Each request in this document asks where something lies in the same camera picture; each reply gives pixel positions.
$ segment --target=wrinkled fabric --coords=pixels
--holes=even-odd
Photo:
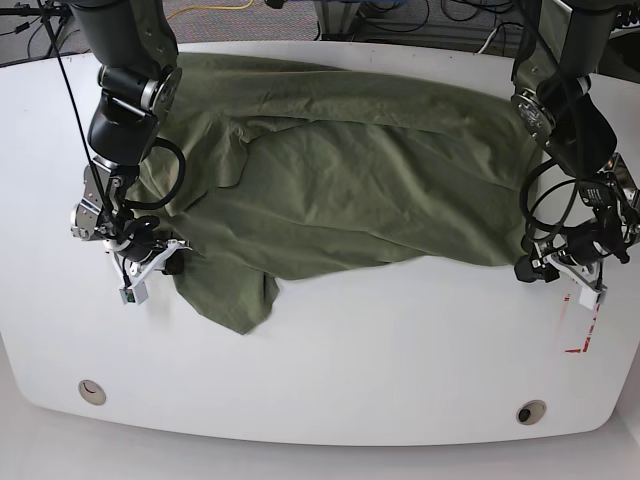
[[[518,191],[540,161],[509,104],[411,78],[297,62],[181,54],[161,137],[187,158],[156,211],[188,240],[178,292],[246,333],[269,315],[275,278],[308,278],[422,255],[476,265],[523,254]],[[173,185],[156,148],[130,197]]]

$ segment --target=yellow cable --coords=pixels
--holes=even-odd
[[[254,0],[249,0],[248,3],[245,3],[244,5],[238,5],[237,7],[230,6],[230,5],[223,5],[220,7],[208,6],[208,5],[194,5],[192,7],[181,8],[177,12],[174,12],[171,15],[169,15],[167,17],[167,20],[171,20],[173,17],[178,16],[181,13],[188,12],[190,10],[244,10],[245,8],[249,8],[251,5],[253,5],[253,2]]]

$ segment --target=green cloth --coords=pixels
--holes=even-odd
[[[518,190],[540,160],[503,100],[411,78],[297,62],[181,54],[160,136],[187,157],[160,212],[189,240],[178,292],[238,333],[260,324],[275,278],[438,255],[513,263]],[[132,195],[156,200],[177,172],[154,149]]]

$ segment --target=white table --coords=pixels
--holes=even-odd
[[[182,49],[512,92],[511,62],[483,55],[325,42]],[[85,55],[64,64],[86,129],[98,63]],[[594,101],[640,179],[640,88],[593,80]],[[631,265],[607,263],[610,293],[587,352],[565,352],[582,349],[592,325],[567,280],[524,285],[511,268],[438,258],[281,282],[271,318],[243,337],[196,314],[161,275],[147,303],[122,306],[100,243],[69,233],[86,160],[56,62],[0,70],[0,95],[0,332],[34,404],[197,435],[334,445],[542,437],[609,418],[640,341],[640,247]],[[558,197],[546,211],[561,207]],[[102,385],[105,405],[80,397],[83,379]],[[548,411],[523,426],[516,412],[530,400]]]

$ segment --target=gray floor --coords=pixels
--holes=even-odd
[[[22,0],[35,6],[34,0]],[[441,12],[440,0],[407,0],[401,8],[386,14],[403,22],[419,24],[425,18],[427,2],[430,9],[429,22],[446,22],[457,25],[448,20]],[[12,7],[16,0],[0,0],[1,7]],[[242,5],[244,0],[165,0],[167,15],[189,5]],[[501,3],[497,0],[487,3]],[[473,13],[473,8],[447,1],[447,11],[457,18],[466,17]],[[0,32],[12,30],[25,19],[19,17],[0,17]],[[493,26],[494,16],[481,12],[468,25]],[[16,61],[27,57],[27,42],[35,29],[33,26],[18,35],[0,37],[0,64]],[[290,0],[282,10],[273,10],[264,4],[263,0],[255,3],[246,10],[240,11],[191,11],[181,14],[170,21],[179,43],[215,42],[238,40],[313,40],[316,36],[316,14],[313,3],[307,0]],[[71,23],[63,32],[61,40],[70,35],[64,42],[62,52],[83,52],[89,47],[81,32]],[[44,28],[40,28],[33,37],[31,55],[43,55],[49,45]]]

